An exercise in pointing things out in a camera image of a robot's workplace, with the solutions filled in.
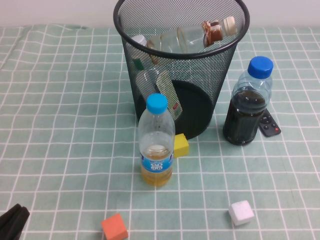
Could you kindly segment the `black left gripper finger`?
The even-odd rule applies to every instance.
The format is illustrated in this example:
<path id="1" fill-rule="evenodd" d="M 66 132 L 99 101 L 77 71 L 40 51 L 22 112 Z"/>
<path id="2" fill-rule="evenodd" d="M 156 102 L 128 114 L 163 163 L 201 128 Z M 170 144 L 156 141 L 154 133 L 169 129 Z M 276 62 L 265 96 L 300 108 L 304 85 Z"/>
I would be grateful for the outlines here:
<path id="1" fill-rule="evenodd" d="M 12 208 L 10 208 L 7 212 L 5 212 L 3 215 L 0 216 L 0 226 L 4 227 L 13 216 L 20 211 L 22 206 L 20 204 L 14 205 Z"/>

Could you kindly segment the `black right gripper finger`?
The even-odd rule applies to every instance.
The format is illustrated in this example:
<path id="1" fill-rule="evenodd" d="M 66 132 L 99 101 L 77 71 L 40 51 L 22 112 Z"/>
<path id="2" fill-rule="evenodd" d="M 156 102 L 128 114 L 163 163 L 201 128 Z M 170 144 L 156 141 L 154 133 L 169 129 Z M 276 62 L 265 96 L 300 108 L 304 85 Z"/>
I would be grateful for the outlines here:
<path id="1" fill-rule="evenodd" d="M 21 210 L 19 210 L 4 227 L 0 227 L 0 239 L 19 240 L 29 216 L 30 213 L 28 209 L 22 206 Z"/>

